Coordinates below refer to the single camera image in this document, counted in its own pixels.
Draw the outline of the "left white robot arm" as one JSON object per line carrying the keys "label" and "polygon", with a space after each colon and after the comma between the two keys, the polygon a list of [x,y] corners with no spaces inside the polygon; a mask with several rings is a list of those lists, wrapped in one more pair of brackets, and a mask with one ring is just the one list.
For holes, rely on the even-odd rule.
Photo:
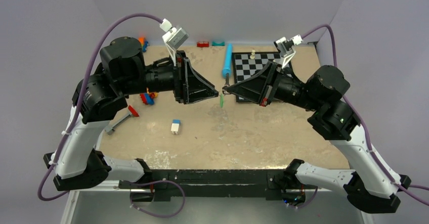
{"label": "left white robot arm", "polygon": [[105,180],[128,181],[138,188],[150,184],[151,174],[142,159],[115,159],[95,149],[102,131],[128,106],[129,96],[171,91],[178,103],[187,105],[219,95],[192,68],[184,51],[146,65],[141,43],[120,37],[102,48],[100,57],[95,73],[82,80],[73,94],[71,132],[65,134],[62,150],[44,157],[55,171],[53,182],[58,191],[88,189]]}

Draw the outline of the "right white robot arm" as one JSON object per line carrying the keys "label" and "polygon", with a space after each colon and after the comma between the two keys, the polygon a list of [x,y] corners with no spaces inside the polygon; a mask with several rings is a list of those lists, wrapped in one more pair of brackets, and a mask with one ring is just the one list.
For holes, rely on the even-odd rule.
{"label": "right white robot arm", "polygon": [[226,85],[223,90],[262,107],[280,101],[312,112],[308,123],[313,130],[351,164],[351,169],[334,170],[294,159],[283,176],[273,177],[281,190],[316,186],[346,197],[363,212],[394,213],[401,203],[397,193],[408,189],[411,179],[389,168],[367,140],[363,121],[344,100],[349,88],[350,83],[335,66],[321,66],[303,82],[290,66],[282,68],[268,62],[250,78]]}

